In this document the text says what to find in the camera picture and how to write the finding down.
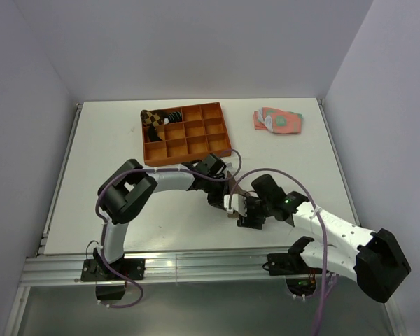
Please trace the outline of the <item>black white striped sock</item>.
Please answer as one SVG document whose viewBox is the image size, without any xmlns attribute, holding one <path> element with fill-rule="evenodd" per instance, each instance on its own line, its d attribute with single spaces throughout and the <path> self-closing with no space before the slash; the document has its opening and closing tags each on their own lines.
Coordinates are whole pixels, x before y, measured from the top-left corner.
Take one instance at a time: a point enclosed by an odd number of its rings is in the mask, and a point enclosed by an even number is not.
<svg viewBox="0 0 420 336">
<path fill-rule="evenodd" d="M 183 121 L 183 116 L 180 111 L 173 111 L 168 113 L 164 118 L 164 124 L 180 123 Z"/>
</svg>

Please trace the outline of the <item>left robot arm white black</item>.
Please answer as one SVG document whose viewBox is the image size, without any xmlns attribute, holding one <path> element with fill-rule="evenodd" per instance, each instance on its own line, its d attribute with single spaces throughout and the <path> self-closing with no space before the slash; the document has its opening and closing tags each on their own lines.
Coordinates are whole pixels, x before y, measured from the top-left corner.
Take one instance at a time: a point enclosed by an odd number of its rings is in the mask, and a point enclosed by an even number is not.
<svg viewBox="0 0 420 336">
<path fill-rule="evenodd" d="M 230 177 L 227 165 L 211 153 L 203 160 L 159 169 L 143 167 L 135 159 L 126 161 L 98 189 L 95 212 L 104 222 L 100 245 L 94 251 L 97 271 L 115 279 L 123 270 L 127 227 L 154 193 L 201 190 L 210 205 L 223 208 Z"/>
</svg>

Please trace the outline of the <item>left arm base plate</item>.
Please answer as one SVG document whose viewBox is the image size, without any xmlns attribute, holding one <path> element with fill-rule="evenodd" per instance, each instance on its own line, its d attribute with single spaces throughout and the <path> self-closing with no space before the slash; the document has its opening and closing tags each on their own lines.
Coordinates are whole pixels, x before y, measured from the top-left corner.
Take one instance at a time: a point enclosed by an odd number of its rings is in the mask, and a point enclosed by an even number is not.
<svg viewBox="0 0 420 336">
<path fill-rule="evenodd" d="M 146 260 L 144 258 L 123 258 L 110 264 L 113 272 L 102 262 L 87 259 L 83 263 L 80 280 L 82 282 L 100 282 L 122 280 L 115 272 L 131 280 L 144 278 Z"/>
</svg>

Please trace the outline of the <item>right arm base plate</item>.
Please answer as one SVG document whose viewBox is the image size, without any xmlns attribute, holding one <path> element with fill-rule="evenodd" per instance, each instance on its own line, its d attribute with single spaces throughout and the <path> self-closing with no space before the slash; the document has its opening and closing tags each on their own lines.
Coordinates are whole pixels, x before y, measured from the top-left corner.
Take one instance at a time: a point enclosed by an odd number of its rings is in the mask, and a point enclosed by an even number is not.
<svg viewBox="0 0 420 336">
<path fill-rule="evenodd" d="M 270 253 L 262 269 L 270 276 L 292 276 L 322 274 L 321 267 L 309 267 L 302 258 L 303 250 L 289 250 L 286 253 Z"/>
</svg>

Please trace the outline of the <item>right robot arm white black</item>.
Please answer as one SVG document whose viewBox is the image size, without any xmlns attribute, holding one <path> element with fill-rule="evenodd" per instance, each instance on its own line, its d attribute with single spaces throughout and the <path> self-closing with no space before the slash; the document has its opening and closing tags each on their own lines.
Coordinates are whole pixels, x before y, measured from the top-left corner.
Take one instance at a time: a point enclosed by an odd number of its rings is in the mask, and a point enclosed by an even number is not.
<svg viewBox="0 0 420 336">
<path fill-rule="evenodd" d="M 386 303 L 410 274 L 392 232 L 347 222 L 317 206 L 307 191 L 284 192 L 270 174 L 259 176 L 251 186 L 253 196 L 225 196 L 224 207 L 239 214 L 240 227 L 259 230 L 273 217 L 306 233 L 287 252 L 268 255 L 265 269 L 270 275 L 331 272 L 355 281 L 374 301 Z"/>
</svg>

